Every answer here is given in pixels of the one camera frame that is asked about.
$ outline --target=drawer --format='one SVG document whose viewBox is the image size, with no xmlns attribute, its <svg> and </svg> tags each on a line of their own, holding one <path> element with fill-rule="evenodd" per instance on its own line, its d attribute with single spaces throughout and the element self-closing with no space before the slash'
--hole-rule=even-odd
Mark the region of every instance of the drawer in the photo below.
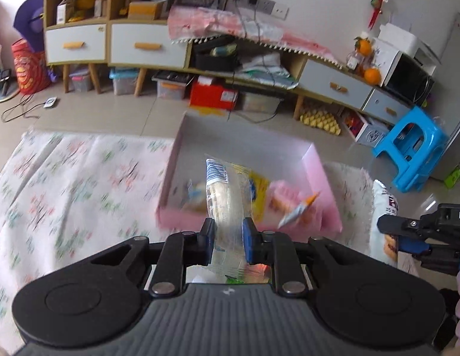
<svg viewBox="0 0 460 356">
<path fill-rule="evenodd" d="M 186 48 L 186 44 L 172 44 L 167 26 L 111 26 L 111 64 L 184 68 Z"/>
<path fill-rule="evenodd" d="M 299 79 L 300 87 L 335 101 L 361 109 L 372 91 L 368 84 L 335 68 L 308 60 Z"/>
<path fill-rule="evenodd" d="M 47 63 L 106 61 L 106 25 L 72 26 L 45 32 Z"/>
<path fill-rule="evenodd" d="M 396 124 L 410 111 L 410 108 L 385 92 L 373 90 L 362 111 L 389 124 Z"/>
</svg>

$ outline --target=red shoe box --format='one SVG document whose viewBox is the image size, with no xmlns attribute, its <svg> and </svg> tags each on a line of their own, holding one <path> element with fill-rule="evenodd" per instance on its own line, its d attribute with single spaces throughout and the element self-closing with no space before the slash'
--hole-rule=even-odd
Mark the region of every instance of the red shoe box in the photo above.
<svg viewBox="0 0 460 356">
<path fill-rule="evenodd" d="M 232 110 L 235 107 L 238 91 L 230 90 L 217 83 L 211 82 L 210 78 L 201 78 L 202 77 L 193 81 L 192 89 L 190 90 L 191 106 L 212 107 L 226 110 Z"/>
</svg>

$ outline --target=drawer handle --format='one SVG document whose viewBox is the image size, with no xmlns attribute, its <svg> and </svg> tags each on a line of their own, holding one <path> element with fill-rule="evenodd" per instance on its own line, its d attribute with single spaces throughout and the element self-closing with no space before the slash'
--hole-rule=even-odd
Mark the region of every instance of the drawer handle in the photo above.
<svg viewBox="0 0 460 356">
<path fill-rule="evenodd" d="M 391 108 L 386 107 L 385 111 L 387 111 L 388 115 L 392 115 L 392 116 L 395 116 L 395 117 L 397 116 L 397 111 L 394 111 Z"/>
<path fill-rule="evenodd" d="M 84 41 L 72 41 L 72 42 L 66 42 L 63 44 L 64 49 L 80 49 L 83 48 L 84 46 Z"/>
<path fill-rule="evenodd" d="M 347 93 L 349 92 L 349 90 L 347 90 L 347 88 L 341 86 L 341 85 L 338 85 L 338 84 L 335 84 L 335 83 L 331 83 L 330 84 L 331 88 L 337 92 L 341 92 L 341 93 Z"/>
<path fill-rule="evenodd" d="M 134 48 L 143 49 L 144 51 L 158 51 L 162 48 L 162 44 L 157 44 L 154 42 L 135 42 Z"/>
</svg>

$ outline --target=wall socket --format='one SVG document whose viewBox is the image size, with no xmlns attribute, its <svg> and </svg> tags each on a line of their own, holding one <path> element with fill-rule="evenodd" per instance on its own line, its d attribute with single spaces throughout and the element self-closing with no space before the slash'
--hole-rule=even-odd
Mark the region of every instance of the wall socket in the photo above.
<svg viewBox="0 0 460 356">
<path fill-rule="evenodd" d="M 284 4 L 279 4 L 271 0 L 235 0 L 238 8 L 246 8 L 257 12 L 266 13 L 273 17 L 286 19 L 289 8 Z"/>
</svg>

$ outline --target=floor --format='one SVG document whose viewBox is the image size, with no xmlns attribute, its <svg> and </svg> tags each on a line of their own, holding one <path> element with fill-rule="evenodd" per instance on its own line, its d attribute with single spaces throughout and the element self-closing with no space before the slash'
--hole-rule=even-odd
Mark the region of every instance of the floor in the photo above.
<svg viewBox="0 0 460 356">
<path fill-rule="evenodd" d="M 52 96 L 60 100 L 52 109 L 38 106 L 26 117 L 20 117 L 8 123 L 1 121 L 3 111 L 17 105 L 21 95 L 10 101 L 0 103 L 0 170 L 21 139 L 21 135 L 30 127 L 43 130 L 100 132 L 114 134 L 133 134 L 144 136 L 175 136 L 182 114 L 188 109 L 187 101 L 170 101 L 157 99 L 155 87 L 144 90 L 143 95 L 114 96 L 112 87 L 103 87 L 103 93 L 63 93 L 61 84 L 56 84 L 39 92 L 33 97 L 34 104 L 43 103 Z M 21 114 L 16 108 L 7 118 Z M 258 121 L 267 119 L 265 114 L 245 114 Z M 232 113 L 228 121 L 245 121 L 238 112 Z M 372 178 L 379 179 L 390 188 L 391 179 L 396 170 L 385 158 L 374 159 L 368 147 L 354 144 L 349 135 L 333 136 L 328 133 L 304 126 L 292 119 L 290 109 L 278 113 L 273 119 L 260 124 L 262 127 L 291 134 L 313 141 L 324 161 L 338 161 L 356 167 L 364 167 Z M 391 189 L 399 202 L 399 214 L 418 218 L 426 213 L 426 205 L 432 201 L 443 203 L 460 203 L 460 187 L 448 191 L 441 182 L 430 180 L 419 192 L 401 194 Z M 423 278 L 437 287 L 456 288 L 454 277 L 422 270 Z"/>
</svg>

